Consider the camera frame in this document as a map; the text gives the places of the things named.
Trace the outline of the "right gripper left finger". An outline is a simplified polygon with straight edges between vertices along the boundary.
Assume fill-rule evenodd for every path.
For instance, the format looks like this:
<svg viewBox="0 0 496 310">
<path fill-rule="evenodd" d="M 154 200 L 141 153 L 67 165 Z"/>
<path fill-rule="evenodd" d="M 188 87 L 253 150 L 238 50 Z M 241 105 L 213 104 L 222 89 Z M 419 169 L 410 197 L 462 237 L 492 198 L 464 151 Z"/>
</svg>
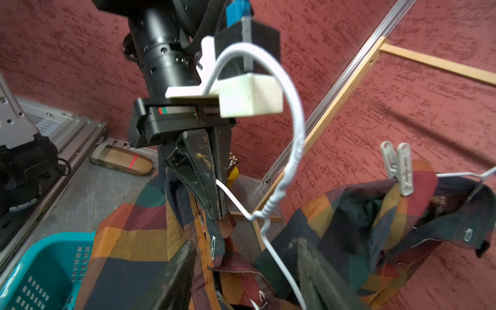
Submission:
<svg viewBox="0 0 496 310">
<path fill-rule="evenodd" d="M 188 309 L 191 300 L 196 248 L 186 241 L 161 269 L 131 309 Z"/>
</svg>

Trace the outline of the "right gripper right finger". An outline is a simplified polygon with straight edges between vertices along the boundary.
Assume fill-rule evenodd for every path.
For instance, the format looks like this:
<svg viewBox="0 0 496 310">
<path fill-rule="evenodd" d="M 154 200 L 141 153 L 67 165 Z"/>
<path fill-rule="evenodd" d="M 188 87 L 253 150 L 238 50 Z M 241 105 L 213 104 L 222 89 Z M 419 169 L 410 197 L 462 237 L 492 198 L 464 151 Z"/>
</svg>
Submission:
<svg viewBox="0 0 496 310">
<path fill-rule="evenodd" d="M 308 309 L 368 309 L 320 251 L 306 239 L 294 239 L 299 288 Z"/>
</svg>

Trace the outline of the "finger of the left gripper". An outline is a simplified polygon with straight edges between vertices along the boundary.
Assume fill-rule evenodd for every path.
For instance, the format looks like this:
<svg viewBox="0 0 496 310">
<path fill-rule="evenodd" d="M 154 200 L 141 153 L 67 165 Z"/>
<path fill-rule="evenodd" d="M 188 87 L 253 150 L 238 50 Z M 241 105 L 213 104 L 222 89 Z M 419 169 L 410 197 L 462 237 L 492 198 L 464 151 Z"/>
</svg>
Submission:
<svg viewBox="0 0 496 310">
<path fill-rule="evenodd" d="M 217 186 L 216 181 L 225 182 L 229 170 L 229 153 L 231 147 L 231 126 L 215 126 L 211 130 L 211 150 L 214 160 L 214 189 L 216 190 L 216 206 L 219 211 L 219 219 L 227 213 L 227 206 L 224 192 Z"/>
<path fill-rule="evenodd" d="M 195 196 L 207 217 L 217 222 L 221 206 L 216 184 L 214 130 L 195 129 L 182 132 L 164 145 L 164 162 Z"/>
</svg>

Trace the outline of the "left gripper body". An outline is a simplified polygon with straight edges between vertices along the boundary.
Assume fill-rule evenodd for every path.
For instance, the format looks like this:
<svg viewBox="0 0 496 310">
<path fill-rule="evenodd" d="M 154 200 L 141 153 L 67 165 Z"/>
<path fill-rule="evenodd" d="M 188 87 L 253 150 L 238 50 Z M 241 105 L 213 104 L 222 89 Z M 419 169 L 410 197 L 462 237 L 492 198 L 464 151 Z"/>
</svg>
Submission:
<svg viewBox="0 0 496 310">
<path fill-rule="evenodd" d="M 236 125 L 220 116 L 217 98 L 138 98 L 133 103 L 128 128 L 135 149 L 173 142 L 187 130 Z"/>
</svg>

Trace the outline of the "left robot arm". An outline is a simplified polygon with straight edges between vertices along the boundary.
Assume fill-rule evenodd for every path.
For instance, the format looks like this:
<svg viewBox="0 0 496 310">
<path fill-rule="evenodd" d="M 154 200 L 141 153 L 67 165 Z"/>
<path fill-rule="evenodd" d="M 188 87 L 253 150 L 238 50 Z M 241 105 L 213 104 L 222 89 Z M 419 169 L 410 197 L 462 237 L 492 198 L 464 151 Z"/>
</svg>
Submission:
<svg viewBox="0 0 496 310">
<path fill-rule="evenodd" d="M 218 221 L 227 213 L 217 180 L 228 175 L 232 118 L 208 112 L 218 99 L 192 97 L 204 79 L 195 55 L 206 54 L 202 39 L 226 47 L 218 31 L 226 1 L 96 1 L 104 12 L 128 19 L 125 57 L 136 63 L 148 98 L 134 102 L 128 129 L 130 146 L 158 146 L 165 165 L 192 191 L 205 214 Z M 59 171 L 57 147 L 25 116 L 6 81 L 1 82 L 1 209 L 33 206 L 42 193 L 40 178 Z"/>
</svg>

